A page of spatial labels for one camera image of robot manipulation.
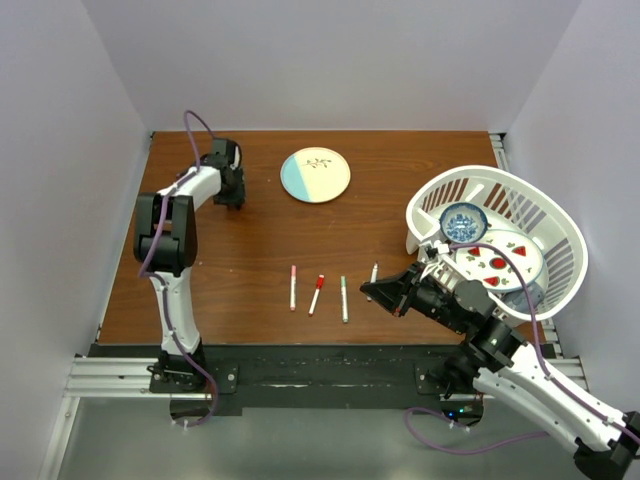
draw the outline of cable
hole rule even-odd
[[[511,445],[512,443],[517,443],[517,442],[523,442],[525,440],[532,440],[534,438],[541,438],[541,437],[547,437],[549,436],[549,434],[547,432],[533,432],[533,433],[525,433],[524,435],[518,435],[517,437],[512,437],[509,438],[507,440],[502,440],[498,443],[494,443],[493,445],[489,445],[486,447],[481,447],[481,448],[476,448],[474,450],[457,450],[455,448],[448,448],[448,447],[443,447],[442,445],[438,445],[436,443],[433,443],[431,440],[429,440],[428,438],[423,437],[415,428],[413,425],[411,425],[411,421],[409,420],[411,418],[411,415],[414,412],[422,412],[422,413],[427,413],[429,415],[433,415],[436,418],[439,418],[440,420],[444,420],[447,423],[450,423],[452,425],[454,425],[455,427],[458,428],[463,428],[463,429],[467,429],[469,428],[467,425],[460,423],[460,422],[456,422],[455,420],[451,420],[450,418],[447,418],[444,414],[442,414],[441,412],[437,412],[435,410],[431,410],[430,408],[424,408],[424,407],[413,407],[413,408],[409,408],[407,410],[405,410],[404,415],[403,415],[403,419],[404,419],[404,424],[407,426],[407,430],[409,430],[409,432],[411,432],[411,435],[413,435],[416,440],[418,440],[421,443],[424,443],[425,445],[433,448],[434,450],[437,450],[439,452],[443,452],[443,453],[449,453],[451,455],[480,455],[481,453],[487,453],[491,450],[495,450],[496,448],[500,448],[500,447],[506,447],[507,445]]]
[[[493,245],[490,245],[488,243],[466,243],[466,244],[450,245],[449,246],[450,250],[452,250],[452,251],[458,250],[458,249],[461,249],[461,248],[475,248],[475,247],[488,248],[489,250],[493,250],[495,253],[500,255],[509,264],[509,266],[513,269],[513,272],[516,274],[516,277],[518,277],[518,281],[520,282],[520,285],[522,285],[522,288],[524,289],[524,295],[525,295],[525,298],[527,299],[527,305],[529,306],[529,312],[531,313],[531,326],[533,327],[533,341],[534,341],[533,347],[534,347],[534,350],[536,352],[536,357],[538,359],[538,363],[540,364],[540,368],[541,368],[542,372],[547,376],[547,378],[549,378],[553,382],[553,384],[556,387],[558,387],[570,399],[572,399],[574,402],[576,402],[582,408],[586,409],[588,412],[590,412],[593,415],[595,415],[596,417],[598,417],[600,420],[602,420],[606,424],[609,424],[609,418],[606,415],[604,415],[603,413],[600,413],[596,408],[592,407],[587,402],[585,402],[580,397],[578,397],[576,394],[574,394],[565,385],[563,385],[559,380],[554,378],[554,376],[551,374],[551,371],[547,368],[547,364],[546,364],[546,362],[544,360],[544,357],[542,356],[542,349],[540,348],[540,335],[538,334],[538,323],[537,323],[537,320],[536,320],[536,309],[533,306],[533,300],[531,299],[531,294],[529,293],[529,288],[527,286],[527,283],[525,282],[524,278],[522,277],[522,274],[520,273],[518,268],[515,266],[515,264],[511,261],[511,259],[509,257],[507,257],[502,251],[500,251],[500,249],[498,249],[498,248],[496,248]],[[619,424],[617,424],[615,422],[611,422],[611,425],[613,425],[620,432],[622,432],[625,435],[627,435],[629,438],[631,438],[634,442],[636,442],[640,446],[640,437],[638,437],[636,434],[634,434],[627,427],[625,427],[624,425],[619,425]]]
[[[193,132],[191,131],[191,127],[189,126],[189,115],[191,115],[192,117],[195,117],[196,120],[198,120],[202,124],[202,126],[207,129],[207,132],[209,132],[209,135],[211,136],[211,140],[214,140],[215,136],[213,135],[213,132],[209,128],[209,125],[207,125],[207,122],[205,122],[200,117],[200,115],[198,115],[193,110],[184,111],[184,114],[182,115],[182,121],[184,122],[184,128],[187,131],[187,135],[189,136],[189,142],[191,142],[191,148],[193,149],[193,154],[196,157],[196,170],[200,170],[200,153],[198,151],[198,145],[196,145],[196,141],[193,138]]]
[[[201,425],[204,422],[206,422],[215,412],[217,406],[218,406],[218,385],[216,384],[216,381],[213,379],[213,377],[209,374],[209,372],[207,372],[204,368],[202,368],[200,365],[198,365],[195,360],[193,360],[191,358],[191,355],[189,355],[187,353],[187,351],[185,350],[185,348],[182,346],[182,344],[180,343],[180,339],[178,338],[178,334],[175,332],[174,328],[173,328],[173,323],[171,322],[171,318],[169,317],[169,296],[168,296],[168,292],[167,292],[167,282],[165,282],[164,278],[162,278],[160,275],[156,274],[156,273],[152,273],[152,272],[147,272],[147,268],[149,267],[149,264],[151,263],[151,259],[153,258],[153,254],[156,251],[156,248],[158,246],[158,242],[160,241],[160,237],[162,236],[162,226],[164,225],[165,220],[167,219],[167,211],[169,209],[169,199],[171,198],[171,195],[173,195],[175,193],[175,191],[177,190],[177,188],[184,182],[186,182],[187,180],[189,180],[191,177],[193,177],[195,175],[196,172],[192,172],[189,175],[183,177],[182,179],[180,179],[177,183],[176,186],[171,188],[171,190],[162,197],[162,203],[161,203],[161,207],[160,207],[160,218],[158,219],[158,228],[156,229],[156,233],[153,236],[153,240],[151,242],[151,247],[149,248],[149,252],[147,253],[144,261],[142,262],[142,265],[140,266],[140,270],[138,270],[138,276],[139,277],[151,277],[154,278],[156,280],[158,280],[158,282],[160,282],[160,286],[162,288],[162,310],[164,313],[164,320],[165,323],[167,325],[167,330],[169,330],[169,332],[171,332],[171,338],[173,338],[173,341],[176,344],[176,347],[178,348],[178,350],[180,351],[180,353],[182,354],[182,356],[184,357],[184,359],[187,361],[187,363],[189,365],[191,365],[196,371],[198,371],[200,374],[202,374],[205,379],[210,383],[210,385],[212,386],[213,390],[215,391],[215,395],[213,398],[213,405],[211,406],[211,408],[209,409],[209,412],[207,412],[207,414],[194,421],[194,422],[187,422],[185,424],[185,426],[187,428],[190,427],[195,427],[196,425]]]

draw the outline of plate with red pattern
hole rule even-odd
[[[478,243],[489,243],[504,252],[520,271],[527,285],[534,282],[542,272],[542,252],[526,235],[509,230],[488,230]],[[492,292],[506,293],[522,288],[507,262],[488,248],[456,250],[455,262]]]

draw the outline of brown wooden surface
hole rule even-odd
[[[358,291],[374,261],[379,277],[404,270],[405,208],[435,175],[467,164],[495,166],[484,132],[227,132],[243,149],[247,203],[241,211],[205,203],[197,212],[199,251],[191,289],[204,342],[457,343],[460,337],[421,315],[394,318]],[[202,152],[205,133],[197,134]],[[327,147],[351,167],[351,184],[320,205],[290,197],[280,167],[296,150]],[[154,136],[141,191],[170,184],[193,161],[184,132]],[[132,229],[125,243],[100,343],[159,343],[161,327],[148,280],[136,276]],[[291,264],[298,266],[298,309],[289,311]],[[318,274],[326,276],[316,314],[307,315]],[[340,276],[348,282],[349,324],[341,320]],[[529,327],[523,332],[529,333]]]

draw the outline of white plate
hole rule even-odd
[[[328,148],[298,150],[284,161],[280,181],[294,198],[323,203],[340,196],[351,180],[349,164],[342,155]]]
[[[490,243],[504,252],[518,268],[527,285],[534,282],[544,266],[540,248],[526,235],[508,230],[488,230],[478,243]],[[455,261],[492,292],[506,293],[522,288],[515,272],[488,248],[461,248]]]

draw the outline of round plate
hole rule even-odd
[[[489,230],[479,243],[490,243],[516,265],[527,285],[534,282],[544,266],[538,246],[526,235],[508,230]],[[461,248],[455,261],[492,292],[506,293],[522,288],[518,277],[502,257],[488,248]]]
[[[455,243],[473,243],[487,231],[487,216],[473,203],[449,205],[440,216],[440,228],[445,237]]]
[[[333,200],[347,189],[351,180],[349,164],[328,148],[298,150],[284,161],[280,181],[284,189],[302,202]]]

